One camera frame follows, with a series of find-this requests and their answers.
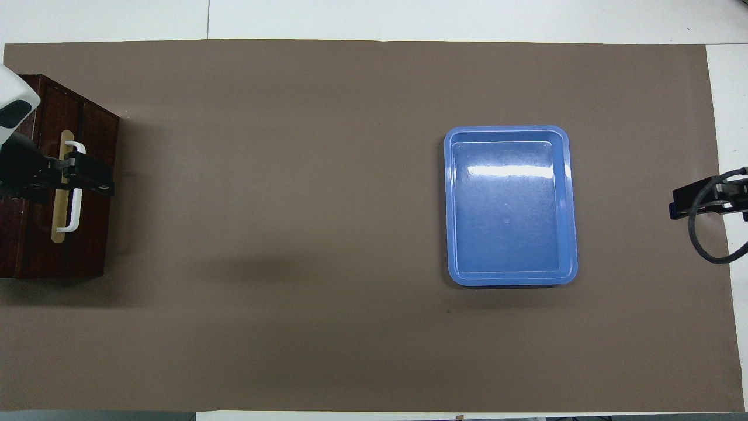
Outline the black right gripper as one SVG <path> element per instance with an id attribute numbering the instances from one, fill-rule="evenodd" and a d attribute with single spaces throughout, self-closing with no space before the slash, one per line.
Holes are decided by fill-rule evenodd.
<path id="1" fill-rule="evenodd" d="M 670 219 L 682 219 L 688 216 L 694 199 L 703 187 L 711 182 L 709 188 L 709 211 L 716 214 L 740 213 L 748 218 L 747 213 L 747 179 L 742 180 L 699 180 L 671 192 L 673 202 L 669 204 Z"/>

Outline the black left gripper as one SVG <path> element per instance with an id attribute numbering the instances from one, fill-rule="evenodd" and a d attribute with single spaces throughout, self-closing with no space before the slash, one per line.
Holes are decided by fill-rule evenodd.
<path id="1" fill-rule="evenodd" d="M 1 152 L 1 195 L 2 199 L 25 199 L 34 203 L 47 203 L 49 195 L 46 187 L 34 188 L 32 181 L 48 162 L 39 152 L 34 142 L 26 136 L 13 133 L 2 145 Z M 97 194 L 114 197 L 115 184 L 113 168 L 101 160 L 86 154 L 70 154 L 63 159 L 49 158 L 50 176 L 55 176 L 53 188 L 66 188 L 67 174 L 70 184 Z"/>

